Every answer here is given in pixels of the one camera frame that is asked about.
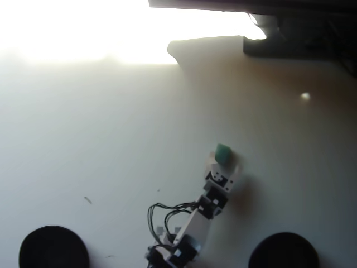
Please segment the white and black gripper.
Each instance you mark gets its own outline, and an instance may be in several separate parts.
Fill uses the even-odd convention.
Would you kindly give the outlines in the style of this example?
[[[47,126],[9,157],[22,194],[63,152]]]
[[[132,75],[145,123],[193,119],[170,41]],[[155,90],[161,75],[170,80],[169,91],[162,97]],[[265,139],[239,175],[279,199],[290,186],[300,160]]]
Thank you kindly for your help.
[[[241,174],[241,167],[237,164],[233,170],[223,167],[215,160],[215,152],[210,151],[206,159],[205,198],[219,209],[223,209],[228,201],[228,195]]]

